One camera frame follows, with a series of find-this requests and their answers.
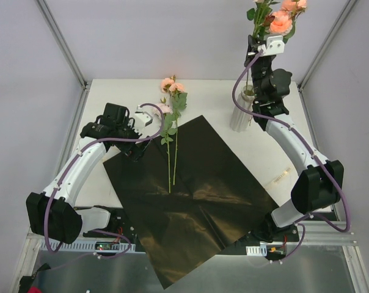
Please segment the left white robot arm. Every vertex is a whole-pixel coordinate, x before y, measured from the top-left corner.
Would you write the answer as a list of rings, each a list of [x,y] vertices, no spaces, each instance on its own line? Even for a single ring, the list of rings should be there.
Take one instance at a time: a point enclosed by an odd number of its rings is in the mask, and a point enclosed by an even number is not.
[[[82,128],[74,152],[54,180],[41,193],[32,192],[27,197],[32,232],[63,244],[72,244],[80,234],[94,229],[104,237],[114,236],[119,224],[107,209],[76,211],[76,199],[110,147],[134,161],[143,155],[150,141],[140,137],[152,122],[153,117],[141,108],[131,116],[127,107],[107,103],[103,114]]]

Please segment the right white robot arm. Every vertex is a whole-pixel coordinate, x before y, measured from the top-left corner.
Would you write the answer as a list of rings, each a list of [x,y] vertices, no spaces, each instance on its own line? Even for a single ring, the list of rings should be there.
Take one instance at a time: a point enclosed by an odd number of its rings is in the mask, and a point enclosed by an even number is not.
[[[283,98],[290,93],[292,74],[281,68],[273,70],[272,61],[284,52],[284,47],[281,35],[270,35],[265,41],[250,35],[244,63],[251,71],[255,121],[284,150],[298,174],[291,198],[266,218],[264,234],[271,241],[279,240],[287,226],[307,216],[322,218],[317,210],[339,201],[346,203],[342,192],[342,163],[330,161],[311,146],[283,103]]]

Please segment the cream ribbon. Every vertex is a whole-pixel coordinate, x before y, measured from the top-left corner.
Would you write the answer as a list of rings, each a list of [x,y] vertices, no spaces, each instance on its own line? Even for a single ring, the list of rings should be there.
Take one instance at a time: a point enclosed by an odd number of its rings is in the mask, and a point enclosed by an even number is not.
[[[266,189],[270,189],[272,186],[279,184],[281,180],[285,179],[287,176],[290,175],[292,171],[292,166],[288,166],[285,168],[285,170],[280,173],[278,176],[276,176],[274,179],[272,179],[267,185],[265,185]]]

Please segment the pale pink flower stem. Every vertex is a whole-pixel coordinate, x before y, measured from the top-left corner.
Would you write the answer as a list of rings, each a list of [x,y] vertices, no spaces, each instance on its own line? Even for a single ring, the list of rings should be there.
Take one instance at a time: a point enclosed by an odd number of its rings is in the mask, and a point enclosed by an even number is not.
[[[172,177],[170,143],[174,141],[171,136],[176,133],[176,130],[174,130],[174,122],[177,118],[177,111],[169,105],[169,100],[166,97],[161,98],[157,106],[163,112],[163,115],[159,114],[157,110],[154,110],[154,114],[158,116],[160,120],[164,117],[164,122],[161,123],[163,130],[161,131],[160,136],[162,137],[161,145],[165,145],[167,147],[168,193],[171,193]]]

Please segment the black wrapping paper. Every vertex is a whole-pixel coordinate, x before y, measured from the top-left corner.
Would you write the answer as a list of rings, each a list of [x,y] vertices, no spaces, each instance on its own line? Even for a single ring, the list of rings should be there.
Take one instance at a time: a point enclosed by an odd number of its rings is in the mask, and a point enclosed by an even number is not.
[[[277,206],[203,116],[179,127],[177,146],[155,138],[138,161],[118,154],[104,168],[163,288]]]

